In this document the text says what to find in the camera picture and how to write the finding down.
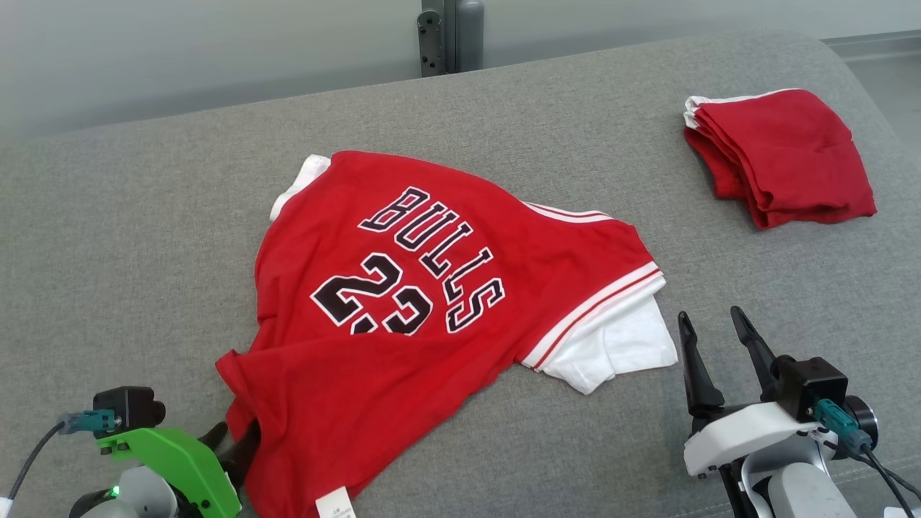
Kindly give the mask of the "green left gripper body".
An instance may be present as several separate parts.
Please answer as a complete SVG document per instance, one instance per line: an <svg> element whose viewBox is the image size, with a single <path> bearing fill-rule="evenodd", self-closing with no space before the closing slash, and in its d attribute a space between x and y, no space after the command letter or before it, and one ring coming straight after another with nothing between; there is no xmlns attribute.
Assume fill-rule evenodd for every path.
<svg viewBox="0 0 921 518"><path fill-rule="evenodd" d="M216 453L175 427L138 427L96 440L117 461L135 459L180 492L203 517L236 517L242 504Z"/></svg>

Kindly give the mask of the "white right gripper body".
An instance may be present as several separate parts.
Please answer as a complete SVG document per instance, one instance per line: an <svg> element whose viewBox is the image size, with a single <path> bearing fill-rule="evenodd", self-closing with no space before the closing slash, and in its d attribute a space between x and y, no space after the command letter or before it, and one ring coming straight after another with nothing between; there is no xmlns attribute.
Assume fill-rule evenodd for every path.
<svg viewBox="0 0 921 518"><path fill-rule="evenodd" d="M797 432L818 429L816 421L799 422L779 403L750 404L721 417L695 432L684 443L684 462L689 476L699 476L716 466L776 445Z"/></svg>

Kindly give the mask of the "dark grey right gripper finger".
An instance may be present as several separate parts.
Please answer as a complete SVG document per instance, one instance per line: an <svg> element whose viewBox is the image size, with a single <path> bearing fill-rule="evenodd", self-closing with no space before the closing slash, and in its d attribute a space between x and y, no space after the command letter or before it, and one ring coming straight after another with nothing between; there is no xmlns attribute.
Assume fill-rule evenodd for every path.
<svg viewBox="0 0 921 518"><path fill-rule="evenodd" d="M688 413L692 417L706 417L722 409L726 400L714 386L709 371L698 350L697 332L687 312L678 315L681 353L684 359L684 386Z"/></svg>
<svg viewBox="0 0 921 518"><path fill-rule="evenodd" d="M776 355L763 340L746 313L739 306L730 307L730 317L740 344L746 347L761 387L760 400L776 400L779 375L774 368Z"/></svg>

